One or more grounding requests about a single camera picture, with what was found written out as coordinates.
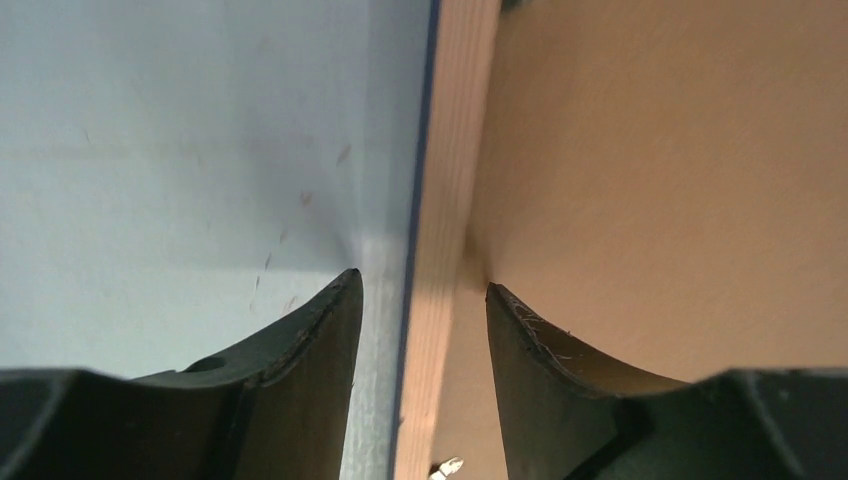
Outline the wooden picture frame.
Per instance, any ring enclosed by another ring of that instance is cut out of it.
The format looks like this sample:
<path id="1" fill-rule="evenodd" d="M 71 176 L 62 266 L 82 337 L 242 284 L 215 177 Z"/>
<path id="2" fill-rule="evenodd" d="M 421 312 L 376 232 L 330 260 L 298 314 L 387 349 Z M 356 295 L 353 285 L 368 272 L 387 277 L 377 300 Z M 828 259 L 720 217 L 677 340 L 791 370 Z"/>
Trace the wooden picture frame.
<path id="1" fill-rule="evenodd" d="M 429 475 L 500 8 L 498 1 L 435 8 L 391 479 Z"/>

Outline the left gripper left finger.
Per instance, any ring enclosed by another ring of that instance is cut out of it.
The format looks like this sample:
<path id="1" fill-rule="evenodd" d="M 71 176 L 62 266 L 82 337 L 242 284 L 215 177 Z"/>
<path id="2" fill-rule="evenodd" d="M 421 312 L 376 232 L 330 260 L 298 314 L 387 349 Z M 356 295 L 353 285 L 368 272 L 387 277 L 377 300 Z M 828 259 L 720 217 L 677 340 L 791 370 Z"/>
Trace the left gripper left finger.
<path id="1" fill-rule="evenodd" d="M 336 479 L 363 310 L 356 269 L 182 371 L 1 374 L 5 479 Z"/>

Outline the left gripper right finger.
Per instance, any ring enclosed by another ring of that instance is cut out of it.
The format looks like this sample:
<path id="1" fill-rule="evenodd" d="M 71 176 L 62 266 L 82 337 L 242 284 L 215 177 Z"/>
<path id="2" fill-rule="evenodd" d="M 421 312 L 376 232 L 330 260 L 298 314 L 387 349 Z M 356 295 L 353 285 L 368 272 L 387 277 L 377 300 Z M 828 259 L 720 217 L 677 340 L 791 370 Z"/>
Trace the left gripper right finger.
<path id="1" fill-rule="evenodd" d="M 843 368 L 730 369 L 685 383 L 624 363 L 486 293 L 512 479 L 843 479 Z"/>

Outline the brown backing board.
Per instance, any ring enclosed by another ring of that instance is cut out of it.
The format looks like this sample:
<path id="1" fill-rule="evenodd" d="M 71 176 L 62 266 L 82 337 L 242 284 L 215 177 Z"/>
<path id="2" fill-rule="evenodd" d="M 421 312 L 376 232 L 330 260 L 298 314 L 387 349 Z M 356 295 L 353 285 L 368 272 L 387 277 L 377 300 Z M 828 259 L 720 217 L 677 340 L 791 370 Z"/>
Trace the brown backing board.
<path id="1" fill-rule="evenodd" d="M 847 362 L 847 5 L 530 1 L 500 17 L 432 444 L 507 475 L 485 290 L 692 381 Z"/>

